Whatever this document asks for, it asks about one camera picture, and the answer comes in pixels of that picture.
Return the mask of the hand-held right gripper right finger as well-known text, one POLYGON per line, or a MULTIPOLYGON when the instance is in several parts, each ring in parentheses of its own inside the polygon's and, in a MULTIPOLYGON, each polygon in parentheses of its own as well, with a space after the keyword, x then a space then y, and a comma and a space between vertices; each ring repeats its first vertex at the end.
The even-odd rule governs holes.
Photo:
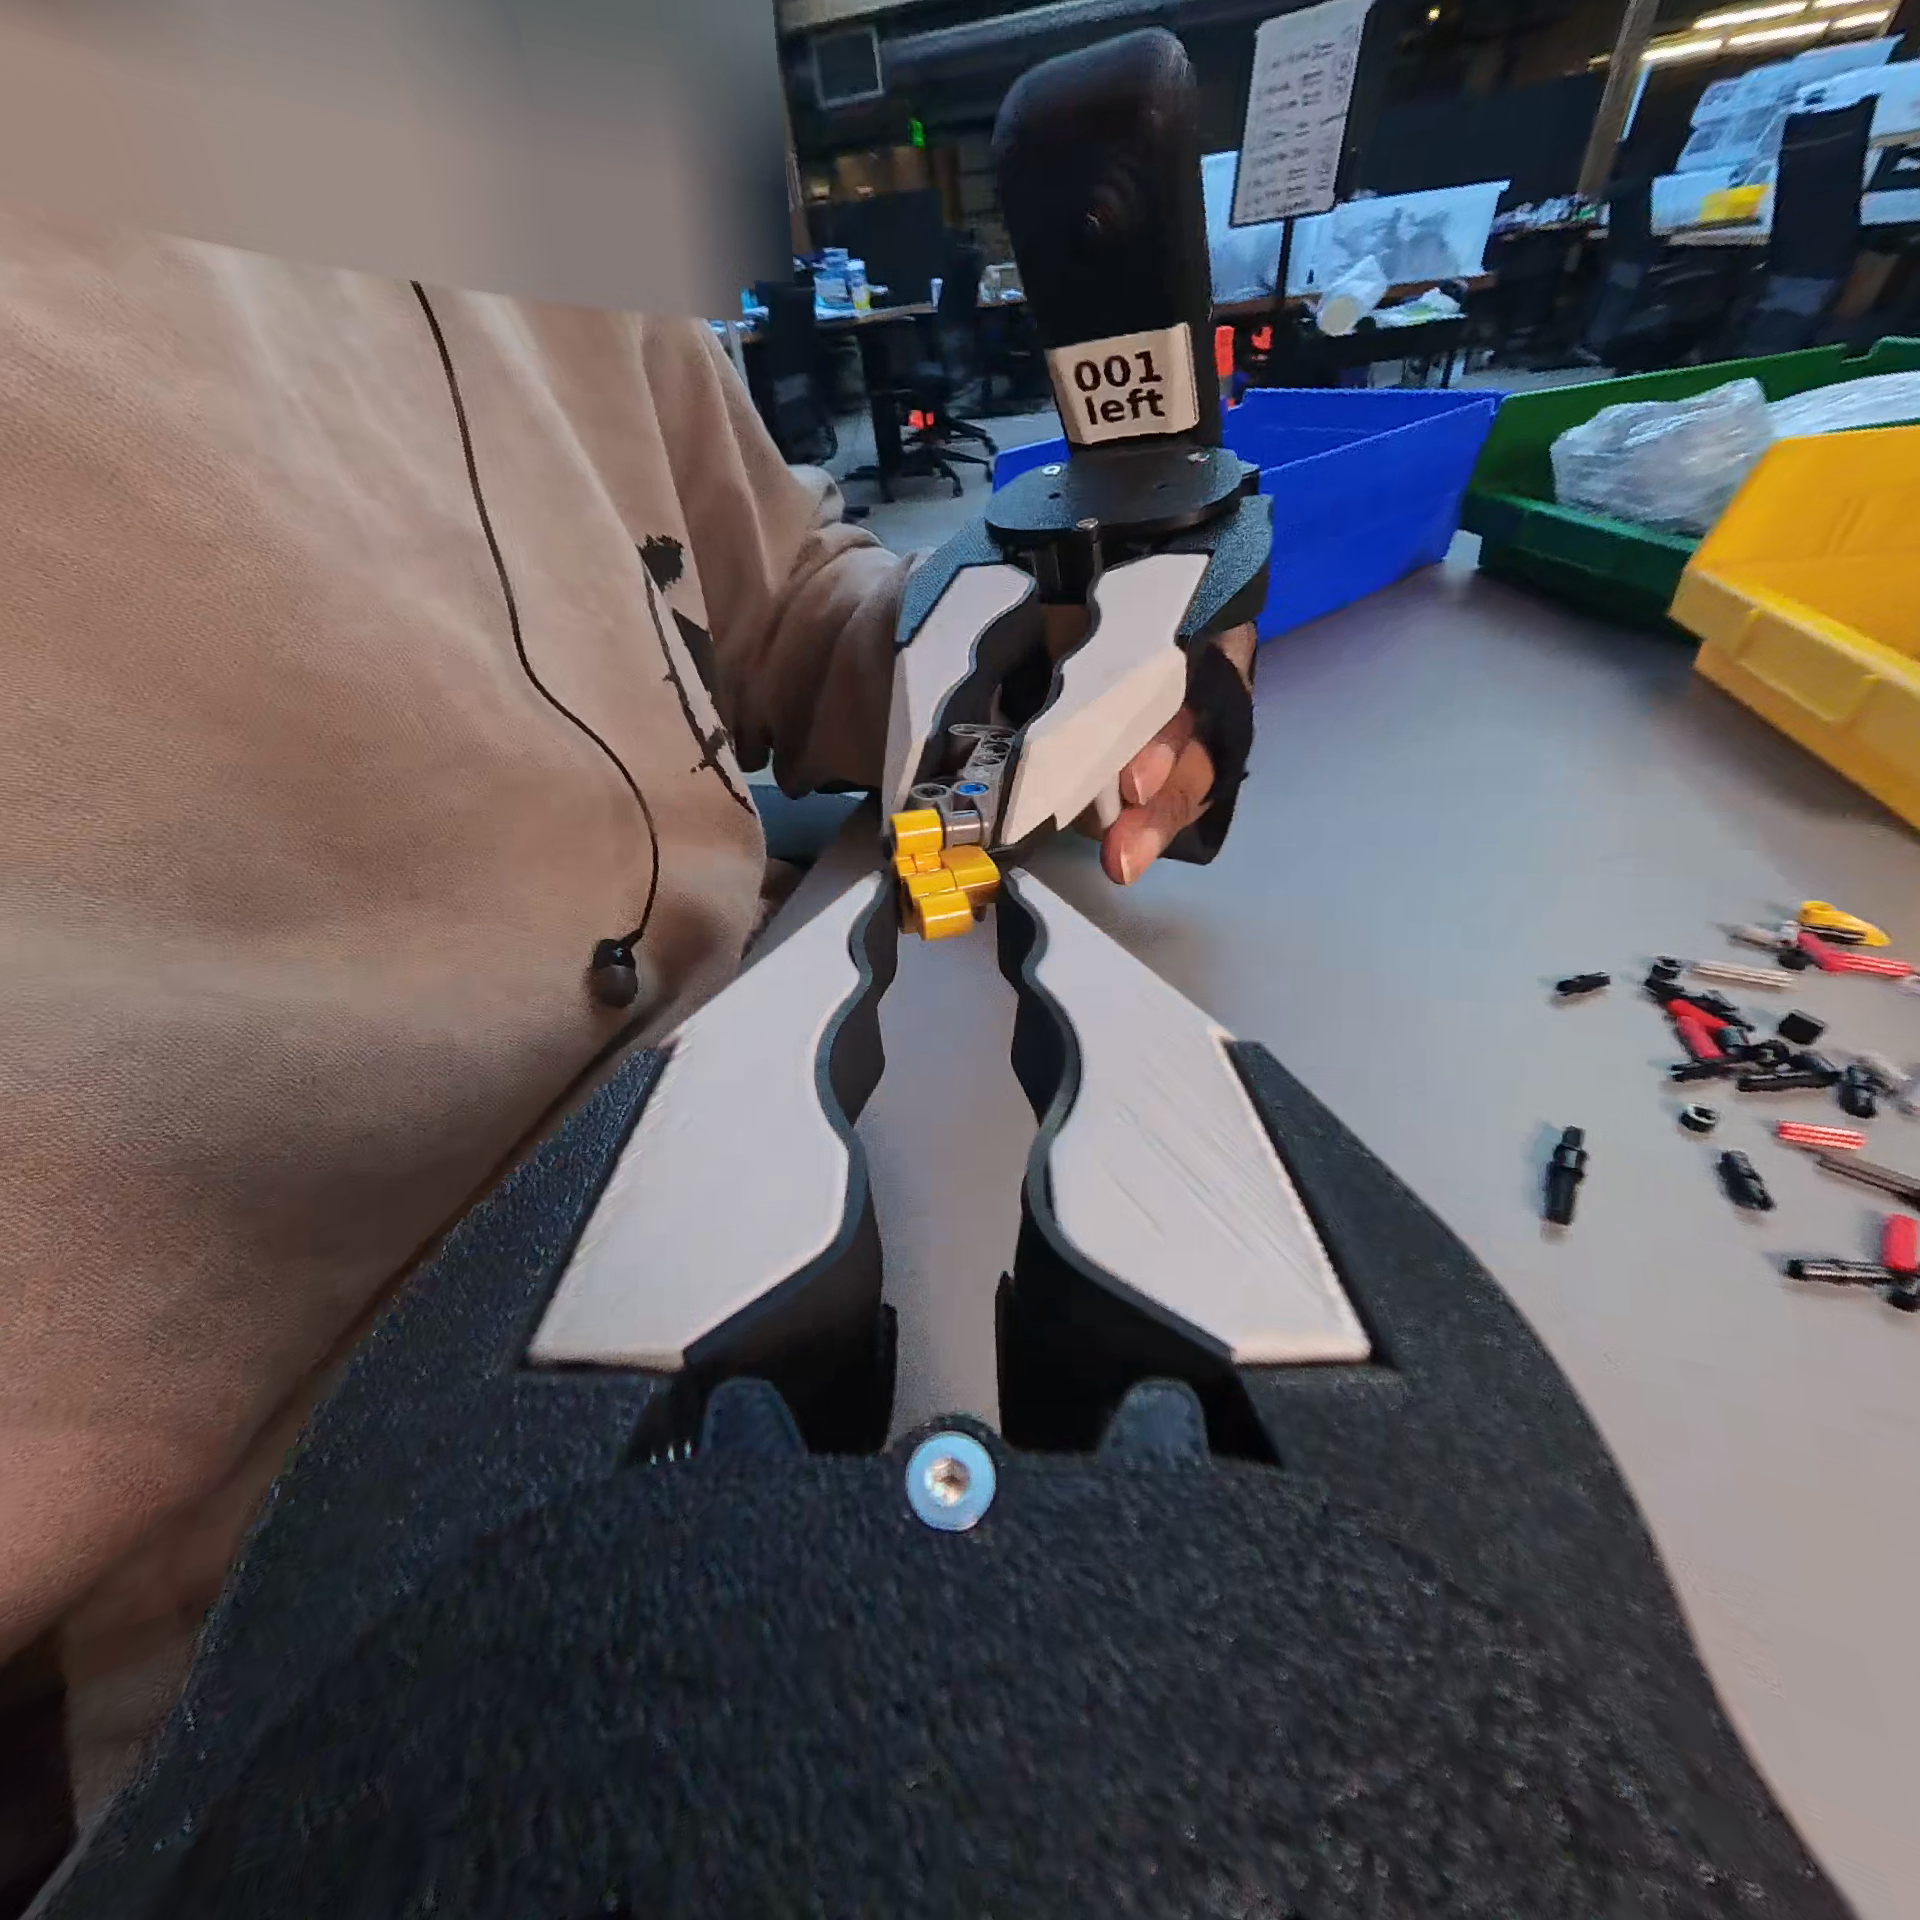
POLYGON ((1000 887, 997 936, 1038 1121, 1000 1410, 1113 1410, 1142 1379, 1233 1410, 1250 1372, 1370 1367, 1235 1036, 1032 875, 1000 887))

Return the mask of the yellow building block assembly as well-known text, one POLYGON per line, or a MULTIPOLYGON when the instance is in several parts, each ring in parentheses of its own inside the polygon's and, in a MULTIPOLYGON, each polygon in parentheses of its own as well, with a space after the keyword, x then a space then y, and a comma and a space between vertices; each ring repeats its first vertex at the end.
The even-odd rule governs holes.
POLYGON ((883 841, 903 932, 927 943, 973 931, 1000 889, 991 853, 997 787, 964 774, 921 780, 887 816, 883 841))

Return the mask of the black office chair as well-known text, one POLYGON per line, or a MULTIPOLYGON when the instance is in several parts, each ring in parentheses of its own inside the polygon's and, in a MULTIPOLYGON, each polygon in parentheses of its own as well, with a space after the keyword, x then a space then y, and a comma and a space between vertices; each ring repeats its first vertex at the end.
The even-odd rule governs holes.
POLYGON ((761 419, 790 464, 826 466, 842 446, 833 356, 851 351, 873 459, 849 480, 887 500, 901 482, 962 493, 966 468, 993 457, 986 430, 962 414, 980 317, 966 279, 980 263, 971 245, 955 238, 932 188, 824 204, 819 238, 824 245, 742 297, 742 358, 761 419))

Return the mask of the clear plastic bag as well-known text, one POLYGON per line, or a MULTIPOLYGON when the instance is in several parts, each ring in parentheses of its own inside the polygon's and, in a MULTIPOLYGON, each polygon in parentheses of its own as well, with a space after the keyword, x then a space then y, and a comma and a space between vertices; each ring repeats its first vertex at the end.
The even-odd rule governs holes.
POLYGON ((1700 396, 1623 399, 1553 441, 1553 496, 1671 536, 1707 536, 1775 442, 1917 417, 1917 371, 1779 399, 1754 376, 1700 396))

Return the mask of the person's left forearm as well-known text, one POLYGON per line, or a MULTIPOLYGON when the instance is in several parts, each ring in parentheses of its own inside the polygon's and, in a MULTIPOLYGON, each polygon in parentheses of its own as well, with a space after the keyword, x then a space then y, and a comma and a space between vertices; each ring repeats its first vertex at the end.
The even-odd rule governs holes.
POLYGON ((781 459, 709 328, 693 329, 677 491, 745 771, 790 796, 876 791, 910 556, 848 518, 839 480, 781 459))

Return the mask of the pile of black red pieces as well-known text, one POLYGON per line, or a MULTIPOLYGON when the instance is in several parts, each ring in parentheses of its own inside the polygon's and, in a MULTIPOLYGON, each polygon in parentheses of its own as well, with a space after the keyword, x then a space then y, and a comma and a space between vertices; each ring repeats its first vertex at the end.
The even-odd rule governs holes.
POLYGON ((1890 934, 1842 905, 1811 898, 1788 914, 1721 927, 1738 956, 1651 954, 1641 972, 1582 966, 1544 977, 1556 1008, 1590 1004, 1628 986, 1659 1017, 1664 1117, 1675 1139, 1702 1146, 1716 1191, 1750 1227, 1784 1223, 1781 1180, 1768 1176, 1741 1126, 1763 1146, 1870 1198, 1858 1252, 1768 1254, 1768 1266, 1806 1289, 1858 1291, 1917 1315, 1917 1171, 1887 1164, 1874 1126, 1917 1121, 1917 1067, 1885 1049, 1842 1045, 1835 1022, 1786 999, 1820 979, 1883 981, 1917 992, 1917 963, 1890 934))

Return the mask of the yellow plastic bin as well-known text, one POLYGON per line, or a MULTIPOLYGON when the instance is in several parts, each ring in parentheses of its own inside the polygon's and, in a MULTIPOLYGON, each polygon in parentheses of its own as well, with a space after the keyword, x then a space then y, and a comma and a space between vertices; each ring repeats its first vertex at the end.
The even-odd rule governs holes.
POLYGON ((1919 825, 1915 423, 1768 446, 1669 615, 1700 676, 1919 825))

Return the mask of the green plastic bin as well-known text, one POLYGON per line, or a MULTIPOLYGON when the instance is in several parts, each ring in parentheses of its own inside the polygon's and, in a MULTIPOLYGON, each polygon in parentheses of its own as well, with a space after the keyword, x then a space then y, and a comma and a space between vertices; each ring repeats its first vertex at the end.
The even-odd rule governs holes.
POLYGON ((1576 611, 1675 631, 1668 611, 1698 536, 1653 529, 1558 500, 1549 442, 1607 405, 1700 396, 1736 378, 1756 378, 1765 396, 1799 396, 1838 381, 1919 371, 1915 337, 1869 347, 1820 346, 1741 356, 1698 367, 1646 371, 1510 390, 1474 468, 1459 525, 1479 536, 1479 568, 1538 588, 1576 611))

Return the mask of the person's torso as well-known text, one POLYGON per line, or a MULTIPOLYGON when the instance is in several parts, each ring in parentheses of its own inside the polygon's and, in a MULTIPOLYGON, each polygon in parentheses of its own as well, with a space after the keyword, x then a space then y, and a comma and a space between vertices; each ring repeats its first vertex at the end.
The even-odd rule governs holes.
POLYGON ((589 954, 638 923, 643 825, 519 670, 410 281, 20 211, 2 254, 4 1880, 33 1882, 180 1700, 374 1311, 604 1054, 729 984, 767 850, 677 491, 708 322, 424 286, 528 652, 659 825, 613 1009, 589 954))

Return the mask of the person's left hand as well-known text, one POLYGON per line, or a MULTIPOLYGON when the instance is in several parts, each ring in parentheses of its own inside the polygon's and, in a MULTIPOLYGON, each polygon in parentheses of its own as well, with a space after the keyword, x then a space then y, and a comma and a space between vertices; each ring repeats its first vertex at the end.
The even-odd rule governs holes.
POLYGON ((1257 660, 1253 624, 1192 654, 1189 695, 1117 783, 1120 812, 1101 832, 1101 864, 1117 884, 1163 859, 1208 866, 1219 855, 1255 744, 1257 660))

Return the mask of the blue plastic bin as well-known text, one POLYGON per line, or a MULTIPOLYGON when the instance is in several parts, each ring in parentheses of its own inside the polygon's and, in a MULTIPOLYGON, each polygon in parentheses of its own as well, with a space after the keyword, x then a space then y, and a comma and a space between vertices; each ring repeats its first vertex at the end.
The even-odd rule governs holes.
POLYGON ((1271 502, 1255 615, 1271 638, 1440 563, 1501 390, 1257 389, 1226 412, 1230 450, 1271 502))

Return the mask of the white sign board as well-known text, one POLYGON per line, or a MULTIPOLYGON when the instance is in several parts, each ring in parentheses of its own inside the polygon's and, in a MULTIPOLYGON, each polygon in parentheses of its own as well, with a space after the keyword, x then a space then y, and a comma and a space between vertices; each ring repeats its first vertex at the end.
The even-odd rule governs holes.
POLYGON ((1318 216, 1337 202, 1372 12, 1372 1, 1321 1, 1260 24, 1230 227, 1318 216))

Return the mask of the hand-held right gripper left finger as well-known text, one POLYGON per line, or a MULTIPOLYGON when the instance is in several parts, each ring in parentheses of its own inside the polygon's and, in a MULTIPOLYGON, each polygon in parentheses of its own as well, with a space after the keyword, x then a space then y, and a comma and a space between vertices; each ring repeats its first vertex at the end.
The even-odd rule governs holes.
POLYGON ((794 1410, 891 1410, 898 1322, 857 1123, 883 1067, 894 884, 846 877, 684 1020, 530 1341, 543 1368, 688 1392, 769 1379, 794 1410))

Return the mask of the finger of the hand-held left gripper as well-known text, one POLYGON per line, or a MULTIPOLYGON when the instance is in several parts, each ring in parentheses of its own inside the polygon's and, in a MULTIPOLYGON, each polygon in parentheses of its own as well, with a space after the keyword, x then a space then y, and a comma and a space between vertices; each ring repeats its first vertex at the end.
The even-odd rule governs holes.
POLYGON ((1043 654, 1036 577, 1016 563, 921 563, 896 633, 880 807, 912 805, 948 762, 950 728, 986 728, 1000 685, 1043 654))
POLYGON ((1016 742, 995 850, 1086 812, 1113 826, 1120 773, 1189 692, 1181 624, 1210 563, 1206 552, 1156 552, 1093 582, 1090 633, 1056 665, 1049 701, 1016 742))

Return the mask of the grey desk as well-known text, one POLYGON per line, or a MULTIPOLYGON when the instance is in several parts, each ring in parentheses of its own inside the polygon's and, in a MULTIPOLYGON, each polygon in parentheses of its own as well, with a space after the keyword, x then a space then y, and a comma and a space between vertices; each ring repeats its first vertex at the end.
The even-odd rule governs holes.
POLYGON ((1677 1085, 1657 956, 1829 898, 1917 957, 1917 834, 1671 640, 1452 564, 1262 645, 1212 864, 1074 832, 905 932, 857 1123, 896 1438, 744 1485, 695 1664, 814 1908, 1917 1916, 1917 1119, 1677 1085), (1113 957, 1228 1042, 1346 1359, 1045 1356, 1014 1271, 1113 957))

